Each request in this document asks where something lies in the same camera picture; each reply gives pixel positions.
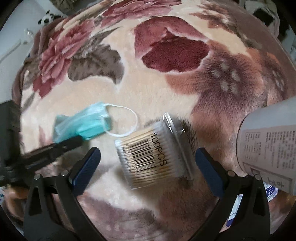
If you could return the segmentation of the person's left hand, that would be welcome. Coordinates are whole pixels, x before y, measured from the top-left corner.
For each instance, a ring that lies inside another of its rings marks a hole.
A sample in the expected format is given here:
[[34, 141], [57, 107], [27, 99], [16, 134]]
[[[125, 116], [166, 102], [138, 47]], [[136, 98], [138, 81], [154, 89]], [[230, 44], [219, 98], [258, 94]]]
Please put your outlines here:
[[9, 187], [4, 190], [4, 201], [9, 213], [21, 221], [24, 218], [22, 201], [27, 198], [28, 193], [29, 190], [23, 187]]

